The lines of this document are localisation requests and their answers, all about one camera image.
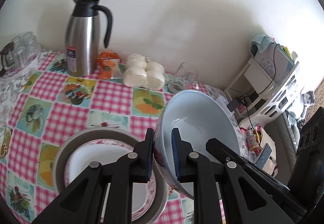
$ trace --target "plate with pink floral rim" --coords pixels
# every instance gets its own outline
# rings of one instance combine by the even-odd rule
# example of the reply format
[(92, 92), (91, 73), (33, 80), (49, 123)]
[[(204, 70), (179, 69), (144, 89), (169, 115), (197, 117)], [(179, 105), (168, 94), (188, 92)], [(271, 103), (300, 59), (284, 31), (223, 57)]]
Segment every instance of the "plate with pink floral rim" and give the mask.
[[(117, 159), (133, 151), (133, 147), (115, 139), (97, 139), (78, 147), (69, 157), (64, 170), (64, 184), (70, 184), (92, 161), (98, 161), (102, 165), (116, 162)], [(103, 207), (106, 207), (108, 190)], [(150, 181), (133, 184), (132, 196), (132, 220), (142, 216), (153, 203), (156, 192), (156, 180), (152, 171)], [(105, 210), (102, 211), (101, 223)]]

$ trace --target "metal screw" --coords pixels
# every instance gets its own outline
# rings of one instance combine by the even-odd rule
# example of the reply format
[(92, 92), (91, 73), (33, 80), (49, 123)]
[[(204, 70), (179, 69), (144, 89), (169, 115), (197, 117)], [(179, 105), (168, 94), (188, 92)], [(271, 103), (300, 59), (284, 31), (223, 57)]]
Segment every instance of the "metal screw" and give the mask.
[(190, 156), (191, 158), (198, 158), (198, 157), (199, 157), (199, 154), (198, 154), (197, 152), (191, 152), (191, 153), (189, 154), (189, 156)]
[(229, 161), (229, 162), (227, 162), (227, 166), (229, 167), (229, 168), (236, 168), (236, 163), (235, 162), (233, 162), (233, 161)]
[(132, 153), (129, 153), (127, 156), (130, 159), (135, 159), (137, 157), (137, 153), (132, 152)]
[(90, 165), (91, 168), (97, 168), (99, 166), (99, 162), (98, 161), (92, 161), (92, 162), (90, 162), (89, 165)]

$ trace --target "orange plastic package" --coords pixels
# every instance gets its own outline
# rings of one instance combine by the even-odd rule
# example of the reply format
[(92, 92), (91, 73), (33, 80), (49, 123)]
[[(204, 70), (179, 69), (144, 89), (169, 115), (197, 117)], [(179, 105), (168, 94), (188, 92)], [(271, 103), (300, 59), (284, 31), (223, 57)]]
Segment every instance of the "orange plastic package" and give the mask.
[(97, 58), (101, 67), (98, 79), (122, 79), (123, 74), (119, 69), (120, 57), (116, 52), (103, 50)]

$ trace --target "patterned wallpaper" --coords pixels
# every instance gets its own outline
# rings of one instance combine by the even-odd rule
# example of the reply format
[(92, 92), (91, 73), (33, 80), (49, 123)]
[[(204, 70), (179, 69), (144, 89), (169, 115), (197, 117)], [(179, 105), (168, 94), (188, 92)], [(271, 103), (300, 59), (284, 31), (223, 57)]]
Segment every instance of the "patterned wallpaper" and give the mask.
[(317, 89), (314, 91), (315, 94), (315, 105), (310, 106), (306, 113), (306, 122), (316, 113), (317, 109), (322, 106), (324, 107), (324, 80), (320, 83)]

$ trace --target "tablecloth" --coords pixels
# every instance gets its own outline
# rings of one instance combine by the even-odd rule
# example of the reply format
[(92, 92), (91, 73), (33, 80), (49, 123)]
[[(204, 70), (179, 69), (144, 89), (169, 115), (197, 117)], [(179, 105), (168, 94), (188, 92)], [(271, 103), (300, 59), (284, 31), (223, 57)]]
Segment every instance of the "tablecloth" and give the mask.
[[(98, 80), (99, 73), (97, 69), (85, 78), (71, 77), (65, 53), (42, 50), (28, 73), (0, 80), (0, 193), (21, 223), (32, 222), (56, 197), (51, 167), (64, 141), (95, 126), (117, 127), (143, 140), (173, 96), (167, 90), (168, 74), (163, 89), (150, 91), (126, 87), (122, 80)], [(195, 89), (213, 98), (224, 96), (202, 83)], [(144, 102), (143, 96), (155, 104)], [(234, 116), (231, 121), (241, 155), (247, 158)], [(156, 223), (193, 223), (193, 201), (169, 188), (166, 208)]]

